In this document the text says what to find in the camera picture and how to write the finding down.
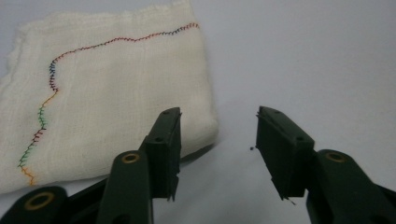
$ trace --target white background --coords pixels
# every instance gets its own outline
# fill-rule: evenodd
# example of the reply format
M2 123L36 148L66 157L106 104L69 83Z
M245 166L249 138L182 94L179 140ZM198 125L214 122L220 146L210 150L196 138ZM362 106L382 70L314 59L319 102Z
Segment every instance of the white background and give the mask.
M55 11L168 2L0 0L0 76L21 24ZM316 150L345 152L375 183L396 190L395 1L191 3L205 36L220 132L209 152L183 165L176 201L154 200L155 223L309 223L305 199L281 201L259 151L249 150L259 105L287 114ZM61 185L73 194L99 179ZM0 217L30 190L0 195Z

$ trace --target folded cloth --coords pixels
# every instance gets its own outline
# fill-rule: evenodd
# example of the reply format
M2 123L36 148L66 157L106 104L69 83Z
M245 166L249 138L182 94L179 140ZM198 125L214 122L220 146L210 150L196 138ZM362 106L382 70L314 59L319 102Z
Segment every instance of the folded cloth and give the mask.
M0 193L104 175L158 115L180 107L182 152L218 122L189 1L121 14L58 13L23 26L0 82Z

